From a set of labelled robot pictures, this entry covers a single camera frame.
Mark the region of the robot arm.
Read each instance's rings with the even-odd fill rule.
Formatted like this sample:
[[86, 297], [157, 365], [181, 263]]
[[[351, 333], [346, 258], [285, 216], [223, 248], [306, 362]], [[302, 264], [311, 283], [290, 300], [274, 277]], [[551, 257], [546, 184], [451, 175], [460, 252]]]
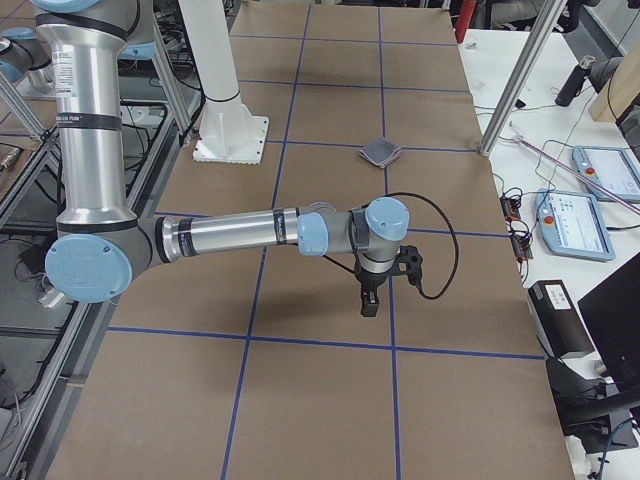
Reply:
[[304, 256], [353, 256], [361, 313], [376, 315], [377, 291], [393, 276], [416, 280], [421, 256], [405, 244], [409, 212], [381, 197], [346, 212], [318, 202], [214, 217], [159, 216], [154, 180], [143, 207], [126, 194], [119, 57], [154, 53], [149, 1], [38, 1], [36, 29], [48, 43], [57, 102], [65, 207], [45, 257], [54, 288], [82, 303], [121, 295], [145, 271], [213, 252], [294, 245]]

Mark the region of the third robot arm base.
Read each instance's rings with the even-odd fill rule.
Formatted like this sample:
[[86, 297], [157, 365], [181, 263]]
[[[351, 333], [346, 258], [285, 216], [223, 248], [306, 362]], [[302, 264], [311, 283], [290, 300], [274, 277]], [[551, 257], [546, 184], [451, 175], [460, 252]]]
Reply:
[[55, 99], [50, 53], [36, 33], [27, 27], [1, 32], [1, 73], [11, 84], [34, 98]]

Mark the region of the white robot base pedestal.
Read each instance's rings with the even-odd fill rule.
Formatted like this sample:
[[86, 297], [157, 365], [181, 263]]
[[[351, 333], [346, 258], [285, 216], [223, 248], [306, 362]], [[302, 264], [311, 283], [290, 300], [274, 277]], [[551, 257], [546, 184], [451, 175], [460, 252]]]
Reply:
[[269, 119], [242, 101], [223, 3], [181, 1], [179, 7], [205, 97], [194, 159], [259, 164]]

